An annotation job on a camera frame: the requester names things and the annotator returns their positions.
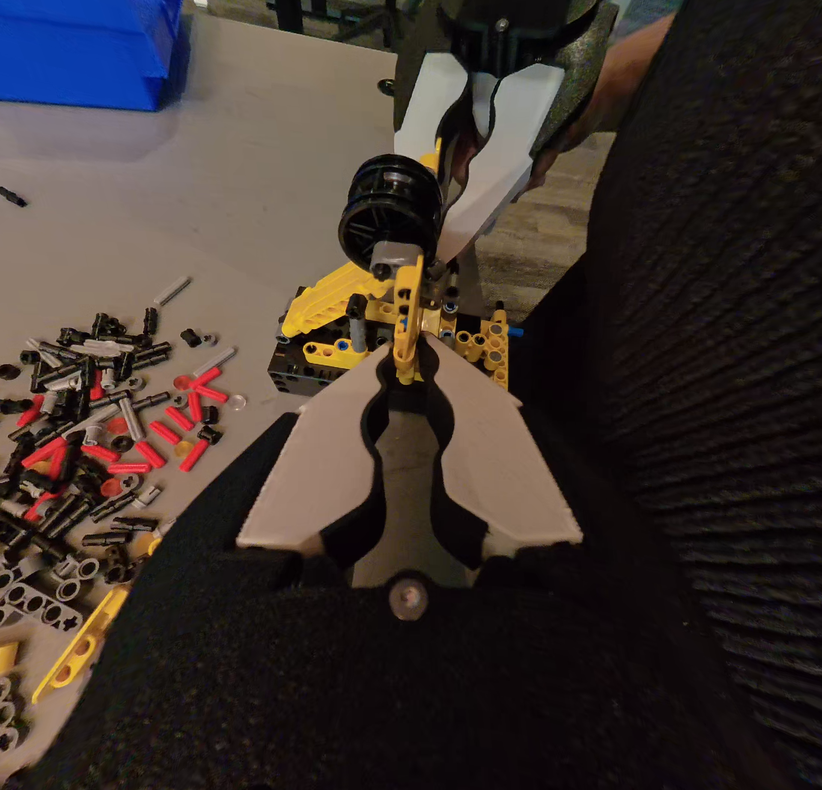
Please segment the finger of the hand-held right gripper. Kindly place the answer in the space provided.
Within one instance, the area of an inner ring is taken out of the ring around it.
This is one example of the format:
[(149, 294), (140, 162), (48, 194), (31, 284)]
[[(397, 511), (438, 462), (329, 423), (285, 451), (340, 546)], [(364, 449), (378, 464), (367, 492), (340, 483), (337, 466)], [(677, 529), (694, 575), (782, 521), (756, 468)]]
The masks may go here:
[(460, 135), (473, 125), (469, 72), (453, 54), (426, 53), (394, 134), (394, 152), (419, 162), (434, 156), (451, 162)]
[(442, 227), (443, 261), (487, 232), (527, 183), (531, 151), (560, 89), (560, 68), (533, 64), (505, 77), (471, 74), (472, 112), (483, 146)]

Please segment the person's right hand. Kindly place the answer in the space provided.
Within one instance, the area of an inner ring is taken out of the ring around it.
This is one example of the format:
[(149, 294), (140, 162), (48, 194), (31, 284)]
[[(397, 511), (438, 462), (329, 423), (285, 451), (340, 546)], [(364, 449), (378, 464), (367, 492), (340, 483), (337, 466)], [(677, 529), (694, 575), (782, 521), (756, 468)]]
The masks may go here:
[(549, 169), (562, 153), (579, 147), (593, 134), (617, 131), (640, 82), (641, 76), (637, 76), (633, 63), (617, 59), (615, 51), (609, 52), (587, 106), (542, 149), (532, 164), (528, 182), (515, 199), (542, 186)]

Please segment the pile of loose toy pieces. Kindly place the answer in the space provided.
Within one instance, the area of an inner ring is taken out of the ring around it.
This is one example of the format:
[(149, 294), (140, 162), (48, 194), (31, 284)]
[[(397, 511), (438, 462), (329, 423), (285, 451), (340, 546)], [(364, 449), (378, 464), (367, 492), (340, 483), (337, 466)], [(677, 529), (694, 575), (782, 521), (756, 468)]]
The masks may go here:
[(33, 728), (31, 708), (67, 687), (34, 705), (37, 686), (100, 601), (132, 588), (159, 547), (164, 520), (150, 511), (166, 485), (152, 475), (189, 472), (221, 439), (221, 415), (245, 405), (214, 385), (234, 346), (170, 389), (146, 387), (176, 347), (160, 340), (154, 305), (138, 331), (99, 312), (89, 331), (64, 327), (56, 342), (27, 345), (30, 395), (2, 399), (2, 415), (16, 417), (2, 459), (2, 643), (19, 642), (2, 678), (3, 768)]

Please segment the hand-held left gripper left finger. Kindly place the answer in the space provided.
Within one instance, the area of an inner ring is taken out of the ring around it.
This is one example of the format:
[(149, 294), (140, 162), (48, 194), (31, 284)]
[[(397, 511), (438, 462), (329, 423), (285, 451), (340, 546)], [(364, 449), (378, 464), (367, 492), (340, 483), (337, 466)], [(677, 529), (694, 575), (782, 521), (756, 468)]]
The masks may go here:
[(377, 442), (389, 423), (381, 345), (303, 405), (238, 533), (241, 549), (362, 558), (385, 529)]

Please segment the nested blue plastic bins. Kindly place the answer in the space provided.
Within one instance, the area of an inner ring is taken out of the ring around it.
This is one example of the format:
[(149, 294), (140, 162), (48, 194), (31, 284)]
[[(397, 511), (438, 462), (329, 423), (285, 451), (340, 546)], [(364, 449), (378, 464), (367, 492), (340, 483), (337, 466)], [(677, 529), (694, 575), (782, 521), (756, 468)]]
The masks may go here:
[(2, 101), (156, 111), (183, 0), (1, 0)]

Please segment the yellow brick wheel assembly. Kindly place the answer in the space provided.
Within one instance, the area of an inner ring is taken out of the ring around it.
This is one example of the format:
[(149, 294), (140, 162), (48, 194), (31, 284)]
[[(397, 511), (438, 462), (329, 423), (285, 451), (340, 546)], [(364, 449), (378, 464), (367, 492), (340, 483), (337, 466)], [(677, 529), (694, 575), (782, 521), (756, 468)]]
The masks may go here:
[[(432, 162), (421, 162), (437, 177), (443, 197), (443, 218), (439, 239), (447, 215), (448, 191), (450, 188), (450, 163), (439, 162), (434, 156)], [(371, 271), (382, 281), (393, 280), (394, 306), (396, 311), (393, 335), (393, 359), (396, 376), (404, 386), (412, 386), (418, 371), (417, 343), (424, 327), (426, 293), (433, 291), (437, 282), (437, 268), (443, 267), (443, 260), (437, 253), (436, 261), (426, 267), (423, 252), (412, 244), (383, 242), (376, 245), (372, 256)]]

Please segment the black yellow toy brick base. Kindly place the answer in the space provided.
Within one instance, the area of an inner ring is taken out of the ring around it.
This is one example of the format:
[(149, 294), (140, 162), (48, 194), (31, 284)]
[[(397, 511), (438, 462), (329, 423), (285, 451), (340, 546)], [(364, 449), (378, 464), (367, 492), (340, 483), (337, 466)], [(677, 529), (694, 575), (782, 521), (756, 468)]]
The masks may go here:
[[(457, 266), (437, 268), (441, 276), (426, 293), (423, 335), (435, 337), (496, 385), (509, 386), (509, 345), (523, 336), (509, 323), (504, 304), (487, 318), (459, 308)], [(283, 392), (314, 395), (355, 368), (378, 347), (393, 355), (396, 311), (394, 281), (381, 281), (349, 263), (312, 286), (300, 287), (280, 317), (268, 373)], [(419, 369), (412, 386), (422, 382)], [(396, 376), (396, 383), (402, 385)]]

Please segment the person's right forearm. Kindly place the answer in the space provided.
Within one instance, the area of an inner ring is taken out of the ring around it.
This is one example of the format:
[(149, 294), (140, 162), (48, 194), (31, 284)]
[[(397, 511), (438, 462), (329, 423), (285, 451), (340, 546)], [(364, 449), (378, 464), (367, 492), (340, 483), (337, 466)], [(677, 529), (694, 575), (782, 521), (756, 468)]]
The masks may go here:
[(685, 0), (528, 322), (740, 788), (820, 788), (820, 0)]

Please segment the black toy wheel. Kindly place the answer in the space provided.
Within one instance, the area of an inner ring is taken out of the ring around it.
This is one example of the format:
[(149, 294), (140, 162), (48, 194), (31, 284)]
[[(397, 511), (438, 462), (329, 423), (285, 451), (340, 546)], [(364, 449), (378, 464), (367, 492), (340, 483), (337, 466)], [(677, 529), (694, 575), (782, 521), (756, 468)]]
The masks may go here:
[(435, 174), (394, 153), (366, 160), (354, 175), (338, 228), (340, 247), (364, 270), (377, 244), (412, 244), (426, 267), (437, 259), (443, 197)]

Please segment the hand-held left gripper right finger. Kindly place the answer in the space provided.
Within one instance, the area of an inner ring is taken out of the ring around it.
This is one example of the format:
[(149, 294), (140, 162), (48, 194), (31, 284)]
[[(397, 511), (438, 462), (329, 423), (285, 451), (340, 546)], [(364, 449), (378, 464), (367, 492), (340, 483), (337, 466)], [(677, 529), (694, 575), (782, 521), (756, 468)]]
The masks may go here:
[(438, 339), (421, 341), (420, 372), (438, 446), (431, 523), (439, 544), (470, 570), (523, 549), (581, 544), (519, 401)]

